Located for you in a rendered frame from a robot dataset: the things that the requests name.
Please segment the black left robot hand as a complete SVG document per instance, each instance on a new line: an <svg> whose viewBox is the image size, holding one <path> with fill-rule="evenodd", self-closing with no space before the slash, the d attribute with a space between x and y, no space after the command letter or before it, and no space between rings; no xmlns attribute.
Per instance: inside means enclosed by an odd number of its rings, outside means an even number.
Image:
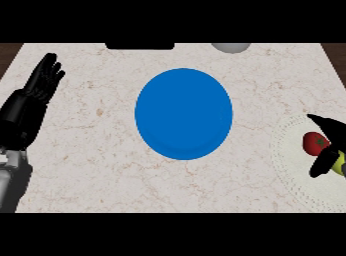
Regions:
<svg viewBox="0 0 346 256"><path fill-rule="evenodd" d="M24 151L35 140L49 101L65 75L56 54L41 58L24 87L0 107L0 150Z"/></svg>

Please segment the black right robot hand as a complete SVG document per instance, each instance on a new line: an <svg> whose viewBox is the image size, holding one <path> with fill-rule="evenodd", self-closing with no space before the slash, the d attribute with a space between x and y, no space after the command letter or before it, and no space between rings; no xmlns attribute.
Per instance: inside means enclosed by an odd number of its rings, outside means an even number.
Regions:
<svg viewBox="0 0 346 256"><path fill-rule="evenodd" d="M328 173L340 157L340 152L346 152L346 124L314 114L309 114L307 117L319 126L331 142L331 145L322 149L310 167L309 175L312 178L316 178L319 175Z"/></svg>

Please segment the red tomato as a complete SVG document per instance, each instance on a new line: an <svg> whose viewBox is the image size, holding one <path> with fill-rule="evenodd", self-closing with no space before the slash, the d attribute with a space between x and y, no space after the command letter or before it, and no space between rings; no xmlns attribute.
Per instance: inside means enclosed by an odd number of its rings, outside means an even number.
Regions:
<svg viewBox="0 0 346 256"><path fill-rule="evenodd" d="M310 156L317 156L329 146L328 139L317 132L307 132L303 136L303 150Z"/></svg>

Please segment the blue plate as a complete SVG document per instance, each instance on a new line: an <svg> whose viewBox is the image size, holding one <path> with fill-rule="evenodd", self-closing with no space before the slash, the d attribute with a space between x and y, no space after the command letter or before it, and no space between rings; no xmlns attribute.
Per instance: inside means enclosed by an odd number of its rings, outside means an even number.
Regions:
<svg viewBox="0 0 346 256"><path fill-rule="evenodd" d="M232 115L227 92L202 71L167 70L140 90L137 131L152 150L171 159L198 159L218 148L230 131Z"/></svg>

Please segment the yellow-green fruit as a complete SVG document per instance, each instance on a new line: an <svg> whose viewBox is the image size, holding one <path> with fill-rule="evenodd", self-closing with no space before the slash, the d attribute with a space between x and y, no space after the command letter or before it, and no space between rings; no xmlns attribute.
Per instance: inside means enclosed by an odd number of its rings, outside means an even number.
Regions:
<svg viewBox="0 0 346 256"><path fill-rule="evenodd" d="M344 163L346 163L344 153L338 150L338 158L337 158L337 161L334 162L331 169L341 176L344 176L343 170L341 170Z"/></svg>

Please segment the black appliance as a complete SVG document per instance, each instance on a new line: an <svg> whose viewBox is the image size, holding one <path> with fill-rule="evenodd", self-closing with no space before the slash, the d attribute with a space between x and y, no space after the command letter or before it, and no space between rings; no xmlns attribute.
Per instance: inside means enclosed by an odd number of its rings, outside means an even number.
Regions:
<svg viewBox="0 0 346 256"><path fill-rule="evenodd" d="M174 43L111 43L105 42L105 46L111 50L171 50Z"/></svg>

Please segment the grey round object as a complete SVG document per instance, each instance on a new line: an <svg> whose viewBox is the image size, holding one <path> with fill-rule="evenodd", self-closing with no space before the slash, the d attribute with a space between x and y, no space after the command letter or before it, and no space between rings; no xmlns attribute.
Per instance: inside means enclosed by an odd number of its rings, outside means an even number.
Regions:
<svg viewBox="0 0 346 256"><path fill-rule="evenodd" d="M249 43L213 43L211 46L223 53L235 54L244 52Z"/></svg>

